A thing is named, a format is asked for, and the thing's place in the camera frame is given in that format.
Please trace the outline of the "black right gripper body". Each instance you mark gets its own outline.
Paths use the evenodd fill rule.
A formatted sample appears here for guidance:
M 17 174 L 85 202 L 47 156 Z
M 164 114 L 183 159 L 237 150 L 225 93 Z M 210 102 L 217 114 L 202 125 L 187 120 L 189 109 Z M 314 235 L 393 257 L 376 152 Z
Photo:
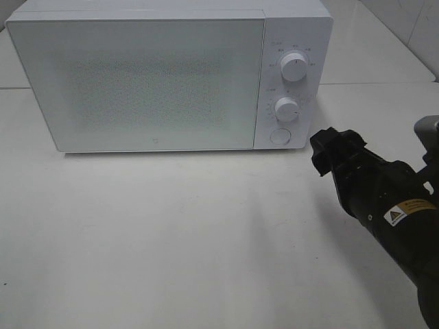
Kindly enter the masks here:
M 343 209 L 365 226 L 391 226 L 397 204 L 416 199 L 415 172 L 400 160 L 384 160 L 353 142 L 332 142 L 327 157 Z

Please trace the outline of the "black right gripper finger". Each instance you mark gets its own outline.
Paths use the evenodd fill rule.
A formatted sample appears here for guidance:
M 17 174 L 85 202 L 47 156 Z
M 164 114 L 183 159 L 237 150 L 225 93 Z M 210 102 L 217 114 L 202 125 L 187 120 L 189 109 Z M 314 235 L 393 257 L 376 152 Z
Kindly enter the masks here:
M 330 127 L 320 130 L 310 138 L 310 145 L 313 150 L 311 157 L 312 164 L 320 176 L 332 171 L 332 160 L 334 142 L 338 138 L 338 131 Z
M 334 143 L 337 151 L 361 151 L 366 146 L 365 140 L 354 130 L 337 132 Z

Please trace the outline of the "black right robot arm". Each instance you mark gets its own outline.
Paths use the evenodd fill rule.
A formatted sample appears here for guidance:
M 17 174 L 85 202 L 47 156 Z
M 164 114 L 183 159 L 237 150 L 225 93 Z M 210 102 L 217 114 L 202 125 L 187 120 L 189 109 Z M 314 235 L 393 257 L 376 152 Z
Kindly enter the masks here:
M 322 146 L 343 209 L 356 218 L 417 288 L 418 305 L 429 328 L 438 327 L 438 149 L 425 154 L 415 172 L 366 149 L 352 131 L 325 131 Z

